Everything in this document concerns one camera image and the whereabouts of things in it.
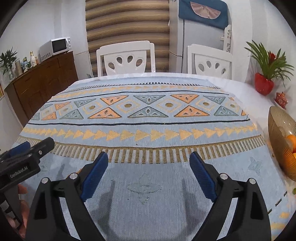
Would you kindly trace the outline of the left hand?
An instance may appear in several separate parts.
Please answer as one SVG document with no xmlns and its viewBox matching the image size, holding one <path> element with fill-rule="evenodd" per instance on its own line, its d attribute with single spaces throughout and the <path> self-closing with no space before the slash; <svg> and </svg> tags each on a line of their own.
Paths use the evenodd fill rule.
<svg viewBox="0 0 296 241">
<path fill-rule="evenodd" d="M 9 210 L 5 211 L 4 214 L 6 216 L 7 221 L 11 225 L 11 227 L 20 235 L 22 239 L 24 239 L 26 237 L 27 222 L 28 222 L 29 213 L 30 213 L 29 204 L 25 200 L 20 199 L 20 209 L 21 209 L 23 222 L 19 226 L 19 229 L 17 229 L 16 220 L 14 220 L 8 215 Z"/>
</svg>

